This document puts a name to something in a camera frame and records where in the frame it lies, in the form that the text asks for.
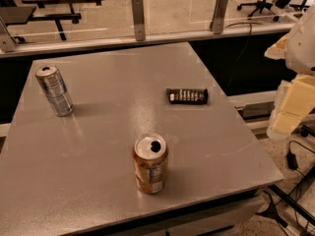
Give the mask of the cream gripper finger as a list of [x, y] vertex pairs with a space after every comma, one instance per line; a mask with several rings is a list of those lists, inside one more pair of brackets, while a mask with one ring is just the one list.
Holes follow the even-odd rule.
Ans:
[[274, 60], [284, 59], [287, 37], [288, 34], [285, 34], [276, 43], [268, 47], [265, 56]]
[[291, 134], [315, 108], [315, 78], [298, 74], [291, 82], [282, 81], [276, 93], [272, 130]]

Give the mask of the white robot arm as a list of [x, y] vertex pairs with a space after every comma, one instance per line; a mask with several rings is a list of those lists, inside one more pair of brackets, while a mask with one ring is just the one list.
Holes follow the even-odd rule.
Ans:
[[315, 108], [315, 5], [302, 15], [290, 32], [270, 46], [265, 56], [284, 59], [296, 76], [281, 81], [267, 135], [272, 139], [289, 136]]

